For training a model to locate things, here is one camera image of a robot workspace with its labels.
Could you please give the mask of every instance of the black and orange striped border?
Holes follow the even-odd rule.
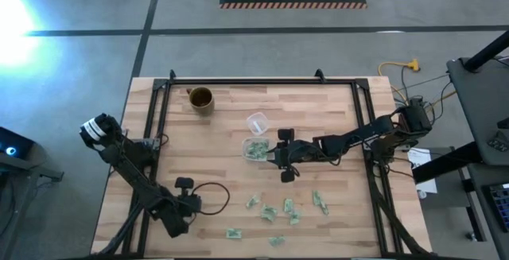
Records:
[[[366,9],[365,2],[225,2],[220,9],[252,10],[252,9]]]

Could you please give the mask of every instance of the clear plastic cup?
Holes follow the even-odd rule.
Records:
[[[262,112],[254,113],[247,118],[247,127],[255,136],[259,136],[269,129],[269,119]]]

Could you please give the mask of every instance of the plastic container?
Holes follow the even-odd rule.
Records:
[[[252,144],[254,143],[264,143],[266,144],[267,150],[270,149],[270,139],[264,137],[249,137],[242,142],[242,156],[248,161],[267,161],[267,154],[264,157],[252,157],[250,156],[250,150],[252,149]]]
[[[255,136],[259,136],[269,129],[269,119],[262,112],[254,113],[247,118],[247,126]]]

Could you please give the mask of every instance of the paper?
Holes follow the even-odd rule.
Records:
[[[298,211],[291,211],[289,214],[289,225],[298,224],[301,221],[301,214]]]
[[[313,194],[313,204],[319,206],[321,208],[321,211],[325,215],[328,215],[327,204],[325,204],[324,200],[321,198],[320,193],[318,191],[313,191],[312,194]]]
[[[269,238],[269,243],[272,247],[276,247],[276,246],[280,246],[281,244],[283,244],[285,242],[285,238],[284,237],[270,237]]]
[[[274,222],[276,220],[276,215],[278,214],[278,210],[276,208],[272,208],[270,206],[266,206],[265,204],[262,207],[262,219],[267,219],[270,222]]]
[[[242,231],[240,229],[228,228],[226,230],[226,238],[228,239],[241,239]]]
[[[247,209],[250,209],[252,207],[254,207],[257,203],[260,202],[260,199],[258,198],[258,196],[254,195],[253,197],[251,197],[251,199],[247,202],[246,204],[246,208]]]
[[[283,205],[283,211],[286,213],[290,213],[293,210],[293,200],[285,199],[285,203]]]
[[[429,154],[429,149],[412,148],[408,152],[408,160],[415,164],[412,168],[415,169],[418,166],[431,161],[431,154]],[[432,179],[418,184],[417,189],[423,192],[437,193],[437,184],[435,183],[435,180]]]

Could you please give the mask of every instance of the white label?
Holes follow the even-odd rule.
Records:
[[[101,128],[99,128],[99,125],[97,125],[97,123],[95,122],[95,118],[91,118],[90,121],[88,121],[90,123],[90,125],[92,126],[92,129],[94,129],[94,131],[101,137],[104,137],[106,136],[106,133],[104,133],[103,130],[101,130]]]
[[[415,168],[424,165],[428,161],[431,161],[429,149],[417,149],[417,148],[410,149],[410,151],[408,151],[408,160],[415,164]],[[421,190],[423,192],[437,193],[437,184],[435,183],[435,179],[420,183],[416,185],[416,187],[418,190]]]
[[[87,133],[92,137],[94,140],[98,141],[101,137],[90,127],[90,124],[88,122],[83,124],[83,127],[87,131]]]

